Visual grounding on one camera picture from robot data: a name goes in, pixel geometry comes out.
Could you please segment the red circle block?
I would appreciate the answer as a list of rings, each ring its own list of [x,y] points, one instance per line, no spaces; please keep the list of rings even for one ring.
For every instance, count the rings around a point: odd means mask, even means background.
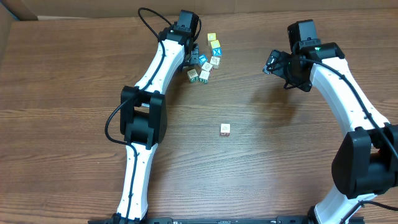
[[[229,136],[231,132],[231,125],[222,123],[220,125],[220,135],[221,136]]]

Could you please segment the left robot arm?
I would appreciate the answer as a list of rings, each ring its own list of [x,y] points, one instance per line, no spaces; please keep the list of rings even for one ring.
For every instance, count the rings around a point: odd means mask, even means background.
[[[144,76],[121,91],[121,103],[111,116],[120,114],[127,164],[121,201],[108,223],[145,222],[152,161],[167,130],[165,92],[177,70],[198,64],[195,41],[200,30],[198,15],[180,11],[178,21],[154,34],[158,47]]]

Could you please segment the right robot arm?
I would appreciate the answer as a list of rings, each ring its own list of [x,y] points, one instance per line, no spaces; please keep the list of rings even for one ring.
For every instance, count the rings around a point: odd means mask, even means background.
[[[397,187],[397,126],[380,114],[352,76],[345,55],[323,44],[313,20],[288,26],[291,52],[273,50],[263,72],[285,80],[284,89],[317,88],[332,110],[343,141],[331,164],[333,186],[306,216],[277,217],[277,223],[364,223],[354,214],[366,204],[395,207],[374,198]]]

